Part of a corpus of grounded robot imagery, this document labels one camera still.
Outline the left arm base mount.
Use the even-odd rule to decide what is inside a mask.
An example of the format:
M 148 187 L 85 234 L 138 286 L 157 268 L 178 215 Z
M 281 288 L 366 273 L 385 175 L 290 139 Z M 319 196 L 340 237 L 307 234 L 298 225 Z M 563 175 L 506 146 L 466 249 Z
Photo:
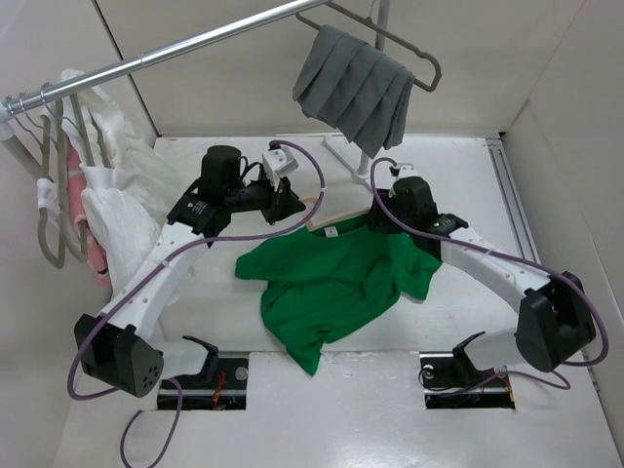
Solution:
M 182 389 L 182 410 L 245 410 L 249 381 L 250 354 L 220 352 L 199 338 L 185 335 L 187 344 L 201 346 L 207 351 L 198 373 L 178 373 L 176 381 Z

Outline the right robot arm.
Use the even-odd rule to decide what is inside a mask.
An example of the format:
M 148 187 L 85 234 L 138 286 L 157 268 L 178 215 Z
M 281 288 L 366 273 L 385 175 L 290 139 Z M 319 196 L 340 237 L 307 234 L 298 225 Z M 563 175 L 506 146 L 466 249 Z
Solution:
M 550 372 L 596 338 L 577 277 L 503 253 L 461 217 L 439 213 L 422 177 L 399 178 L 373 197 L 371 229 L 409 234 L 420 250 L 471 276 L 517 315 L 513 328 L 479 331 L 454 347 L 450 371 L 459 382 L 471 384 L 486 370 L 516 364 Z

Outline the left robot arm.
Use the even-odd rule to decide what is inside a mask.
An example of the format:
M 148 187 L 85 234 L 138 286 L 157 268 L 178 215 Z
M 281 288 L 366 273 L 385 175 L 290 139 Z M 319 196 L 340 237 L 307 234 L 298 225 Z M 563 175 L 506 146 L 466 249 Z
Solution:
M 171 303 L 194 263 L 224 235 L 234 214 L 259 212 L 273 225 L 305 210 L 289 176 L 298 167 L 302 147 L 272 140 L 263 152 L 254 180 L 242 152 L 213 145 L 202 158 L 201 172 L 167 215 L 147 258 L 122 288 L 95 315 L 83 315 L 74 327 L 77 355 L 70 367 L 70 397 L 87 397 L 75 389 L 77 371 L 107 384 L 106 394 L 122 391 L 137 398 L 162 380 L 188 378 L 196 386 L 211 384 L 217 373 L 218 349 L 186 335 L 179 341 L 152 343 L 155 325 Z

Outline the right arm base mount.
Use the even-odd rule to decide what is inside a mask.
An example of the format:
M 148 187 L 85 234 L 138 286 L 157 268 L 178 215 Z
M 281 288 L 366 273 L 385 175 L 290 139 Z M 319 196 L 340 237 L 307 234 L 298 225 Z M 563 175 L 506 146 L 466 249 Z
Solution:
M 494 369 L 477 370 L 465 347 L 484 332 L 461 341 L 451 351 L 419 354 L 418 382 L 424 390 L 427 410 L 480 410 L 516 408 L 508 377 Z

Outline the green t shirt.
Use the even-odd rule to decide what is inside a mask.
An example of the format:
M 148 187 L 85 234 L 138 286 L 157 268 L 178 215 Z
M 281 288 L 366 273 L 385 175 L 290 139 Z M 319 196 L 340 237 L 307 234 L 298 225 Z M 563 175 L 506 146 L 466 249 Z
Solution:
M 241 255 L 240 280 L 264 281 L 264 326 L 314 375 L 322 348 L 375 320 L 401 297 L 426 299 L 442 263 L 406 233 L 369 229 L 364 216 L 268 239 Z

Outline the beige plastic hanger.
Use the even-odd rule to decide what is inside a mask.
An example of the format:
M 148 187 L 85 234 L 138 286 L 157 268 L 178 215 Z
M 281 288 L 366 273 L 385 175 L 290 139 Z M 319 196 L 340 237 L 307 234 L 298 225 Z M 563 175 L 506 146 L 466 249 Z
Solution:
M 370 208 L 360 208 L 357 210 L 342 210 L 341 212 L 328 216 L 321 216 L 321 210 L 319 209 L 310 219 L 305 221 L 305 228 L 309 232 L 313 232 L 319 229 L 324 229 L 326 227 L 330 227 L 331 225 L 335 225 L 341 221 L 351 219 L 360 215 L 367 215 Z

